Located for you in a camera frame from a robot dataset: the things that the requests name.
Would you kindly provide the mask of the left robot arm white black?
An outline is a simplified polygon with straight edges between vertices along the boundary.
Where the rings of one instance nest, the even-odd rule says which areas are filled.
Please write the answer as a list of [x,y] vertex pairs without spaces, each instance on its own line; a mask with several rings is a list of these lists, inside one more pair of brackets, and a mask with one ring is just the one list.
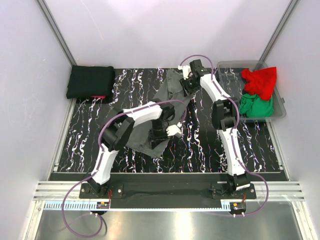
[[112,115],[98,135],[97,161],[91,174],[86,177],[90,192],[95,197],[103,198],[108,193],[107,184],[115,158],[128,143],[135,127],[151,121],[151,129],[147,131],[147,141],[151,148],[174,135],[170,130],[176,126],[169,125],[169,121],[175,117],[173,102],[174,100],[154,99],[140,107],[111,112]]

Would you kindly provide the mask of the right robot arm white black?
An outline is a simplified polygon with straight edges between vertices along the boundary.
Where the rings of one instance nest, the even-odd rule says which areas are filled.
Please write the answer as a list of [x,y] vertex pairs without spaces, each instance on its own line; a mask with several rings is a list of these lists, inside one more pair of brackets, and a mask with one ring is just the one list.
[[213,102],[211,122],[220,136],[227,160],[227,182],[217,193],[239,198],[250,187],[238,141],[239,109],[237,99],[231,97],[219,84],[212,70],[205,68],[200,59],[178,69],[183,78],[180,84],[186,95],[203,89]]

